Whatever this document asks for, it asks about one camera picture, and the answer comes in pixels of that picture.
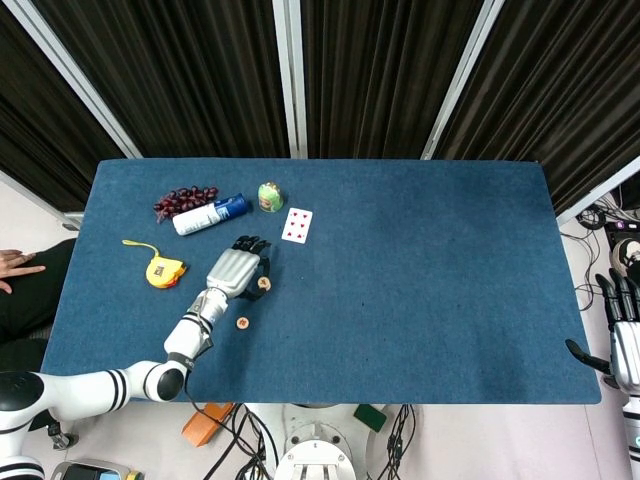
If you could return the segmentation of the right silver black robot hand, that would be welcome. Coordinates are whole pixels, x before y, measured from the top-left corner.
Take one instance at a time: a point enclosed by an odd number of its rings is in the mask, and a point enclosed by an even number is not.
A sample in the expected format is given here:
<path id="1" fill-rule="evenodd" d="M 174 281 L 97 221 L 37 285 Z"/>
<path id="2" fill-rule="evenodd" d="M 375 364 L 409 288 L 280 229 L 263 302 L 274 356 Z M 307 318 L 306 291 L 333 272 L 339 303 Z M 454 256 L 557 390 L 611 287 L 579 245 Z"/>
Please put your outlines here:
<path id="1" fill-rule="evenodd" d="M 613 379 L 613 385 L 630 396 L 639 396 L 639 285 L 615 269 L 611 279 L 595 276 L 600 286 L 610 339 L 610 359 L 586 353 L 571 339 L 565 345 L 580 363 Z"/>

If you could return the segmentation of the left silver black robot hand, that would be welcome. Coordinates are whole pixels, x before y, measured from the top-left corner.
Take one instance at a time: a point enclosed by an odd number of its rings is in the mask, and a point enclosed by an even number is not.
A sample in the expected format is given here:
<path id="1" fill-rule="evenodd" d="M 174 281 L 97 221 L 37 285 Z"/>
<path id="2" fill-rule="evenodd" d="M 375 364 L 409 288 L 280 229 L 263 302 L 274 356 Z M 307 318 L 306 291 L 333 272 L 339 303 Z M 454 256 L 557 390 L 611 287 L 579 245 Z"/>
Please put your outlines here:
<path id="1" fill-rule="evenodd" d="M 220 255 L 207 275 L 206 286 L 221 291 L 228 299 L 260 299 L 272 287 L 270 258 L 261 254 L 270 246 L 259 236 L 239 237 Z"/>

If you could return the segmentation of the bystander bare hand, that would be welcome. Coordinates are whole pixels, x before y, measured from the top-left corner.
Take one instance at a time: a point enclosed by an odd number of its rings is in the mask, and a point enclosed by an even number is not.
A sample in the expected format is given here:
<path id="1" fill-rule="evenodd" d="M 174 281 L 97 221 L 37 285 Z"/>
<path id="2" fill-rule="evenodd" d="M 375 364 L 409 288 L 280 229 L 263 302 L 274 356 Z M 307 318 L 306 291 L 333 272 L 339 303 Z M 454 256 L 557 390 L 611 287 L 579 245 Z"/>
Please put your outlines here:
<path id="1" fill-rule="evenodd" d="M 41 273 L 46 269 L 44 265 L 28 265 L 35 257 L 35 253 L 24 253 L 20 250 L 0 251 L 0 287 L 2 292 L 12 293 L 8 279 Z"/>

